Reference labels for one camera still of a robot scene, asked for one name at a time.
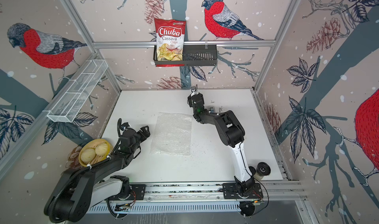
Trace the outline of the clear bubble wrap sheet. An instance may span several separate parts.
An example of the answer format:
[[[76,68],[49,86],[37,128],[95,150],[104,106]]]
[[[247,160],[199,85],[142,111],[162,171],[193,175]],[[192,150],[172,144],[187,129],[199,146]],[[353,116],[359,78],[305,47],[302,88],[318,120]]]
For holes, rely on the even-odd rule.
[[[152,154],[189,156],[192,117],[160,112],[151,144]]]

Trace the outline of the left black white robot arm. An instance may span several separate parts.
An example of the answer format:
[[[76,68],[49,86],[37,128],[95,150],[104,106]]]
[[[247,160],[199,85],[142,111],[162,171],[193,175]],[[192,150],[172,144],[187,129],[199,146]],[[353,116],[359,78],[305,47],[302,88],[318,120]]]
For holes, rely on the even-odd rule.
[[[116,219],[124,217],[111,209],[110,198],[133,197],[136,200],[137,195],[129,178],[114,173],[129,166],[139,156],[141,144],[151,133],[148,126],[136,131],[121,119],[117,121],[117,133],[118,141],[105,160],[81,170],[70,168],[63,172],[44,208],[51,223],[77,222],[92,206],[102,201],[106,201],[109,212]]]

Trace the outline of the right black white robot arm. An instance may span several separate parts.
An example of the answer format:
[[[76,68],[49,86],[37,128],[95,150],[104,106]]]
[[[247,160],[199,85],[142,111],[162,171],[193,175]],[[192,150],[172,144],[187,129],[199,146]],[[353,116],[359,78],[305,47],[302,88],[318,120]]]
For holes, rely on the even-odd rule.
[[[250,170],[245,152],[245,130],[233,113],[229,110],[224,113],[212,113],[204,107],[203,95],[196,89],[191,90],[187,99],[193,109],[193,117],[201,124],[211,124],[216,127],[224,145],[230,148],[235,168],[235,187],[241,197],[248,197],[255,185],[254,174]]]

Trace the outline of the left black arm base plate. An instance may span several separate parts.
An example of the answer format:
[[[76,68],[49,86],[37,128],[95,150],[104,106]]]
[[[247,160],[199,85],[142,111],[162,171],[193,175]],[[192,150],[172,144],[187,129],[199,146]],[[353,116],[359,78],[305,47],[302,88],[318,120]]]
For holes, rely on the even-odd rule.
[[[146,185],[145,184],[131,184],[128,188],[122,187],[121,191],[109,197],[111,201],[138,201],[143,200],[145,196]]]

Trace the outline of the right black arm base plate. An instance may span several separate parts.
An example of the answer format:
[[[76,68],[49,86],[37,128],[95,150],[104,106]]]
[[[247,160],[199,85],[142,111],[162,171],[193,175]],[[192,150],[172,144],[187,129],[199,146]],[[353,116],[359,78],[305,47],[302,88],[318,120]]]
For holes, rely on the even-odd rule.
[[[237,192],[235,183],[223,183],[218,191],[223,193],[224,199],[262,199],[264,197],[261,185],[258,183],[255,183],[252,190],[244,195]]]

